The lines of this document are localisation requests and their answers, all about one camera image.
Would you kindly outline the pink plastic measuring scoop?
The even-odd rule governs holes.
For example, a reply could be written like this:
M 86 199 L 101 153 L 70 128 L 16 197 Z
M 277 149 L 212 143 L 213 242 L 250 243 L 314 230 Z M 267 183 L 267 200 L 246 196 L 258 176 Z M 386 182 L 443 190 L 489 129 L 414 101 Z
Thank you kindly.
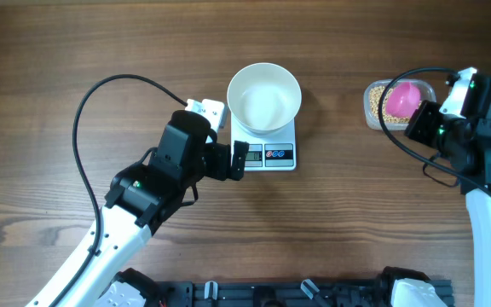
M 411 82 L 398 84 L 385 103 L 385 112 L 396 118 L 410 118 L 419 107 L 421 93 Z

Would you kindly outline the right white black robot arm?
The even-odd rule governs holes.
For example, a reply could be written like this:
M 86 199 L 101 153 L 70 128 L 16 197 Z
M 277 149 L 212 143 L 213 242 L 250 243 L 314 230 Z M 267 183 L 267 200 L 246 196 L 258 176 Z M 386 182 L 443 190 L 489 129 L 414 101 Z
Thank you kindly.
M 425 101 L 405 135 L 437 151 L 459 175 L 474 244 L 474 303 L 491 306 L 491 77 L 471 67 L 450 77 L 442 105 Z

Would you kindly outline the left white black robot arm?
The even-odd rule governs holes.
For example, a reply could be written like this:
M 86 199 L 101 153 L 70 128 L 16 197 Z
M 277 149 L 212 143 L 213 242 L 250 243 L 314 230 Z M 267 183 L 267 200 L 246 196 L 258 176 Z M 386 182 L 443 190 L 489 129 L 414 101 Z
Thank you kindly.
M 174 112 L 159 145 L 115 176 L 89 232 L 30 304 L 93 305 L 160 225 L 188 206 L 187 190 L 203 177 L 239 181 L 249 145 L 207 140 L 216 135 L 202 115 Z

